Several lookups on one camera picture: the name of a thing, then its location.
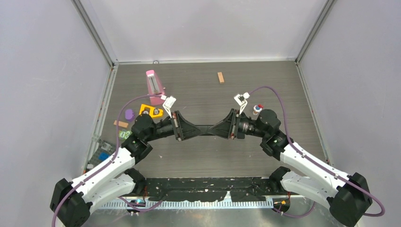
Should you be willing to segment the black remote control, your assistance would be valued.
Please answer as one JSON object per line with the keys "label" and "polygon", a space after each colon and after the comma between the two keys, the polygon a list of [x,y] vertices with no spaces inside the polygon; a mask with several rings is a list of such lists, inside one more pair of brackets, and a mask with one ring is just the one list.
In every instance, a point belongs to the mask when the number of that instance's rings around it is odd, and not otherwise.
{"label": "black remote control", "polygon": [[197,136],[214,136],[213,133],[209,132],[212,125],[197,125],[196,127],[199,129]]}

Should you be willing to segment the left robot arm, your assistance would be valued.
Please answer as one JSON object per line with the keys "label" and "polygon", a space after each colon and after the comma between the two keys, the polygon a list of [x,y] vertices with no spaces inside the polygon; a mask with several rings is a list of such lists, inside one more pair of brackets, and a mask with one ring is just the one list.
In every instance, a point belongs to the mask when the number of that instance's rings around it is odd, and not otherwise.
{"label": "left robot arm", "polygon": [[66,227],[80,227],[90,215],[108,201],[126,195],[141,195],[146,178],[134,168],[152,150],[150,141],[175,136],[178,141],[208,135],[209,125],[195,125],[179,111],[156,123],[141,114],[131,128],[131,135],[106,160],[83,175],[59,180],[54,188],[50,209],[51,226],[59,220]]}

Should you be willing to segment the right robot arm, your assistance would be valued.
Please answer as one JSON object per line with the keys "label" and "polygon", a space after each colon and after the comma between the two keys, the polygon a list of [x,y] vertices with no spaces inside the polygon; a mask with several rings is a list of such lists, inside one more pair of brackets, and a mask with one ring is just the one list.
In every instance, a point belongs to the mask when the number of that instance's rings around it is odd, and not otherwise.
{"label": "right robot arm", "polygon": [[270,175],[270,189],[276,194],[284,191],[303,195],[326,207],[331,215],[347,227],[355,226],[372,205],[366,178],[355,172],[350,175],[319,160],[280,128],[281,122],[273,110],[262,110],[253,120],[237,110],[208,128],[209,134],[225,139],[243,139],[246,135],[260,137],[262,150],[301,171],[300,176],[286,167]]}

